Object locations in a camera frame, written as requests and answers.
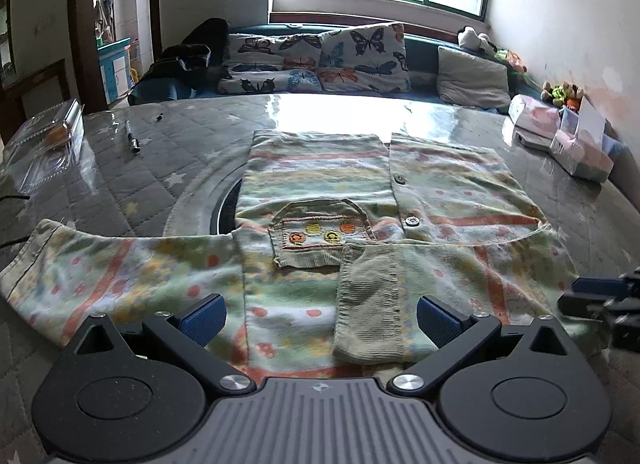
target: blue cabinet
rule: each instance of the blue cabinet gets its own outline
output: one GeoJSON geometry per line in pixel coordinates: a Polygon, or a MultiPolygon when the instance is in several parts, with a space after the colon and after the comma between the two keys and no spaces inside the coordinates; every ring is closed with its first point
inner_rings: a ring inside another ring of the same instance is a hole
{"type": "Polygon", "coordinates": [[[98,47],[102,86],[107,103],[124,97],[133,88],[129,63],[130,39],[98,47]]]}

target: plush toy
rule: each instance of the plush toy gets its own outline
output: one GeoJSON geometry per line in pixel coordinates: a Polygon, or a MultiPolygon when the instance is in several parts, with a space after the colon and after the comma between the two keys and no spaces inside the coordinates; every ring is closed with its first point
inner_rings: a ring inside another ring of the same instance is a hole
{"type": "Polygon", "coordinates": [[[487,34],[476,34],[473,27],[458,31],[458,45],[469,50],[482,50],[485,54],[495,54],[498,50],[487,34]]]}
{"type": "Polygon", "coordinates": [[[576,84],[563,82],[557,86],[551,86],[549,81],[542,85],[540,98],[545,102],[552,103],[556,108],[567,106],[576,113],[580,110],[580,102],[584,97],[584,90],[576,84]]]}

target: window sill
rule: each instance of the window sill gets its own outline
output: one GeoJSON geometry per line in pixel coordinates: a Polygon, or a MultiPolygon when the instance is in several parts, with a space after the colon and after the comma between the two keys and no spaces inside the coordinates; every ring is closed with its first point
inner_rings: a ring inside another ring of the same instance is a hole
{"type": "Polygon", "coordinates": [[[466,25],[473,27],[478,33],[489,29],[485,22],[403,0],[273,0],[272,11],[350,14],[398,20],[449,33],[457,33],[466,25]]]}

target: black cable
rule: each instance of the black cable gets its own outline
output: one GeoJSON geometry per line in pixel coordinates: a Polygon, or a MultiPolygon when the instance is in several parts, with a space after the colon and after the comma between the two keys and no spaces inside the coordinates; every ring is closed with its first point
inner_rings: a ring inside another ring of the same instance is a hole
{"type": "Polygon", "coordinates": [[[0,249],[4,249],[5,247],[9,247],[10,245],[15,245],[16,243],[24,243],[29,240],[29,237],[18,238],[17,240],[6,241],[5,243],[0,243],[0,249]]]}
{"type": "Polygon", "coordinates": [[[4,195],[0,197],[0,202],[5,199],[20,199],[20,200],[29,200],[31,197],[29,195],[4,195]]]}

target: butterfly pillow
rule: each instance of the butterfly pillow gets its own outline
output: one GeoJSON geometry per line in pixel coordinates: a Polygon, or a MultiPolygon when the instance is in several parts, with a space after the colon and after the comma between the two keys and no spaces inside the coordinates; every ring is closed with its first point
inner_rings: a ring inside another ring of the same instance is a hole
{"type": "Polygon", "coordinates": [[[224,54],[225,65],[273,65],[282,69],[283,57],[276,51],[277,38],[251,34],[229,34],[224,54]]]}
{"type": "Polygon", "coordinates": [[[320,34],[317,69],[327,92],[408,92],[404,25],[385,23],[320,34]]]}
{"type": "Polygon", "coordinates": [[[308,70],[234,72],[227,69],[218,82],[221,94],[272,94],[273,92],[321,92],[316,74],[308,70]]]}
{"type": "Polygon", "coordinates": [[[316,34],[294,34],[276,38],[275,52],[282,56],[284,69],[315,72],[320,62],[322,44],[316,34]]]}

